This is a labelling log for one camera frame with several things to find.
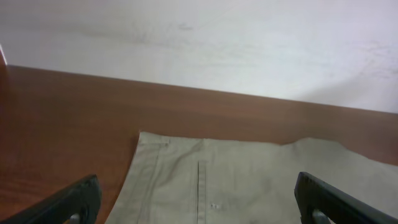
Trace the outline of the khaki shorts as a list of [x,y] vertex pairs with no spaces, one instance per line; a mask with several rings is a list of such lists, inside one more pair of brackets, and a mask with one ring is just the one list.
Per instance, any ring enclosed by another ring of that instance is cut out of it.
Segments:
[[299,223],[300,172],[397,216],[397,167],[305,138],[291,144],[141,133],[108,223]]

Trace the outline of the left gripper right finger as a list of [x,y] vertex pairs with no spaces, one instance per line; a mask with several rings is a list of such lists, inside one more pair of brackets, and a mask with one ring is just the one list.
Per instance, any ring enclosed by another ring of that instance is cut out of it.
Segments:
[[300,172],[294,189],[303,224],[397,224],[389,216],[318,179]]

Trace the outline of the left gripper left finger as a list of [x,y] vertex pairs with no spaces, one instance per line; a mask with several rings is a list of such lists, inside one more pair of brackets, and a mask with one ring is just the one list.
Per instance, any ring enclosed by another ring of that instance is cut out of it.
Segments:
[[91,174],[44,200],[1,221],[1,224],[65,223],[78,215],[78,223],[95,223],[101,206],[97,175]]

